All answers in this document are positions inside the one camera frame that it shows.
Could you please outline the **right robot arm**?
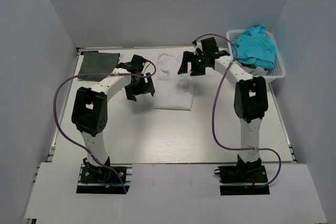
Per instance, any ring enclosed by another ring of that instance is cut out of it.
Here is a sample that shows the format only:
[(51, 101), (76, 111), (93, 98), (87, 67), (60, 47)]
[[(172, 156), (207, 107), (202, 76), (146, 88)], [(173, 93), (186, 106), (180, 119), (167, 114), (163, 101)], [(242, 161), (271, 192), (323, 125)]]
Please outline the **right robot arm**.
[(214, 37), (193, 41), (194, 52), (183, 52), (178, 74), (203, 76), (212, 68), (235, 86), (234, 111), (240, 121), (240, 148), (237, 149), (237, 175), (247, 182), (261, 168), (259, 130), (268, 110), (266, 81), (244, 70), (230, 54), (220, 50)]

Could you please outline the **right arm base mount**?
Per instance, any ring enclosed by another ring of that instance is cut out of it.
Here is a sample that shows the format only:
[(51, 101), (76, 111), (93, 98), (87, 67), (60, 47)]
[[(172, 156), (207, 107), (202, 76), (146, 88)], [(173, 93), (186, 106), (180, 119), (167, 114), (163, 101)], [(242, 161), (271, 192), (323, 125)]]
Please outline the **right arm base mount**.
[(259, 188), (268, 183), (268, 177), (264, 165), (251, 177), (243, 179), (237, 171), (237, 167), (219, 166), (214, 170), (219, 177), (219, 190), (221, 196), (256, 196), (270, 195), (269, 186)]

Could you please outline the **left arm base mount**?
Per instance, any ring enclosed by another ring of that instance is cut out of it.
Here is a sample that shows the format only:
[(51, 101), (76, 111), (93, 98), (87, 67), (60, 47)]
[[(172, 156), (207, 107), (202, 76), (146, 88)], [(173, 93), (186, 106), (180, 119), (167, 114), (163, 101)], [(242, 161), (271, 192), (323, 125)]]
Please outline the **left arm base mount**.
[(124, 195), (128, 192), (132, 180), (132, 166), (117, 165), (113, 167), (122, 179), (126, 191), (122, 186), (117, 175), (108, 170), (106, 175), (99, 175), (81, 165), (78, 183), (77, 194), (102, 194), (102, 195)]

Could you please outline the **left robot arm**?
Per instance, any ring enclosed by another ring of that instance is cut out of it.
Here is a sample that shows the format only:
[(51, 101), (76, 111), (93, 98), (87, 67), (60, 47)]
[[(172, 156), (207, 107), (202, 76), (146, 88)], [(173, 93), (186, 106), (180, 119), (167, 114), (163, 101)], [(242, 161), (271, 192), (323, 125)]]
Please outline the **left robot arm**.
[(84, 165), (93, 171), (93, 176), (101, 182), (110, 178), (110, 158), (106, 152), (103, 130), (108, 122), (108, 102), (121, 89), (126, 98), (136, 101), (138, 95), (154, 95), (152, 74), (144, 72), (145, 64), (150, 62), (139, 55), (131, 61), (117, 64), (110, 75), (90, 88), (77, 90), (71, 121), (83, 137), (85, 147), (90, 151)]

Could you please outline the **white t-shirt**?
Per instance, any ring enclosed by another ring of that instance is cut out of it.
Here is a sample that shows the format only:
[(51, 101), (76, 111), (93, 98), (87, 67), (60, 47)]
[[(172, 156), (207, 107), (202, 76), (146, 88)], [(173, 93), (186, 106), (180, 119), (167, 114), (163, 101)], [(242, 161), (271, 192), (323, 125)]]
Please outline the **white t-shirt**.
[(152, 108), (175, 111), (192, 109), (193, 81), (187, 74), (177, 74), (181, 64), (181, 55), (163, 53), (158, 56)]

